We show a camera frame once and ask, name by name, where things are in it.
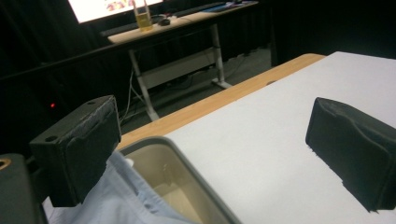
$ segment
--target computer monitor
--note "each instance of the computer monitor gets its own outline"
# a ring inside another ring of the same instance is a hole
[[[68,0],[78,23],[96,21],[134,9],[132,0]],[[148,6],[163,0],[146,0]]]

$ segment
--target black foam block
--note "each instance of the black foam block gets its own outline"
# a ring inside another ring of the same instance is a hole
[[[358,109],[317,98],[305,142],[368,210],[396,205],[396,129]]]
[[[31,141],[35,160],[46,169],[53,206],[82,203],[106,169],[120,141],[114,96],[81,105]]]

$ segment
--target white desk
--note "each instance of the white desk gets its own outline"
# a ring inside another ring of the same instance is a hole
[[[159,26],[158,24],[154,24],[153,29],[147,32],[140,32],[140,30],[137,29],[118,35],[112,35],[108,39],[114,44],[136,41],[155,35],[161,35],[164,32],[176,31],[188,25],[192,25],[200,21],[208,21],[223,16],[225,14],[233,13],[246,7],[256,6],[257,4],[258,2],[245,2],[239,7],[233,7],[232,9],[222,12],[198,12],[181,18],[173,19],[171,20],[171,24],[168,26]],[[209,26],[212,35],[212,48],[204,49],[201,52],[195,53],[175,62],[154,68],[145,73],[140,72],[138,61],[134,55],[135,50],[129,50],[129,55],[134,67],[134,72],[136,74],[137,81],[139,83],[143,98],[145,100],[147,113],[150,116],[151,120],[156,120],[159,118],[159,116],[157,115],[152,106],[148,89],[163,84],[166,81],[186,75],[189,72],[196,71],[207,65],[216,63],[216,67],[218,69],[218,77],[213,79],[212,82],[222,87],[223,89],[231,87],[230,84],[225,82],[224,78],[218,27],[215,22],[210,23]]]
[[[395,83],[396,61],[337,52],[166,136],[243,223],[396,223],[304,142],[319,96],[396,127]]]

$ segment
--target desk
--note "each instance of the desk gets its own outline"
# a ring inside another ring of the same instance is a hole
[[[171,20],[171,24],[168,26],[159,26],[158,24],[153,25],[153,29],[147,32],[140,32],[140,30],[132,30],[118,35],[109,36],[108,39],[114,44],[121,44],[124,42],[134,42],[148,37],[161,36],[169,32],[177,32],[180,29],[199,24],[200,22],[206,22],[205,27],[210,27],[212,35],[213,47],[210,49],[204,49],[201,52],[190,55],[184,59],[177,60],[172,63],[165,64],[157,67],[145,73],[141,73],[139,69],[138,61],[134,55],[135,49],[129,50],[132,65],[134,67],[134,73],[136,74],[137,81],[139,83],[140,90],[142,91],[143,98],[146,105],[146,111],[151,120],[159,118],[155,112],[151,103],[148,89],[163,84],[166,81],[174,79],[188,74],[189,72],[196,71],[202,67],[208,66],[215,63],[218,69],[217,78],[213,79],[213,83],[220,86],[223,89],[231,87],[230,84],[225,82],[221,48],[219,42],[218,26],[214,21],[215,18],[222,17],[227,14],[235,13],[242,9],[257,6],[257,2],[245,2],[238,7],[222,11],[222,12],[198,12],[188,16]]]
[[[292,76],[265,88],[258,85],[220,107],[224,95],[211,96],[207,101],[215,108],[202,110],[202,117],[168,128],[174,114],[169,115],[125,134],[121,143],[128,144],[129,135],[139,130],[161,133],[163,126],[165,136],[243,223],[396,223],[395,210],[368,213],[304,142],[318,96],[350,104],[396,127],[395,71],[394,60],[341,52],[325,58],[304,55],[264,73],[274,79]],[[241,87],[256,86],[249,81]],[[233,97],[233,89],[238,85],[223,94]],[[205,103],[181,113],[194,113],[189,110]]]

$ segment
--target gray container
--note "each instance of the gray container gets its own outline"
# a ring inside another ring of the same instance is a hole
[[[149,137],[120,152],[176,211],[202,224],[240,223],[177,146],[165,137]]]

